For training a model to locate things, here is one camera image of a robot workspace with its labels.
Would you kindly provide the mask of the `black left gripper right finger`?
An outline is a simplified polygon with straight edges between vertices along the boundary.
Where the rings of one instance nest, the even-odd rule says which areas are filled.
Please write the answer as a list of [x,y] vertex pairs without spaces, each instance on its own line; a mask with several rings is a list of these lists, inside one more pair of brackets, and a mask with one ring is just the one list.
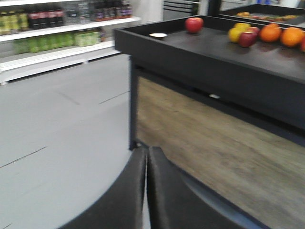
[[265,229],[267,226],[214,195],[194,192],[159,147],[150,147],[147,198],[153,229]]

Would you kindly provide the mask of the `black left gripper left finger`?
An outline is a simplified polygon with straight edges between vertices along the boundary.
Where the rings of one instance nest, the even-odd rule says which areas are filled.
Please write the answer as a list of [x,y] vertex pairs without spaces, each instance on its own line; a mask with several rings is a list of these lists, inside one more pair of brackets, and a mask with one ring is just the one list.
[[136,148],[114,183],[62,229],[141,229],[147,149]]

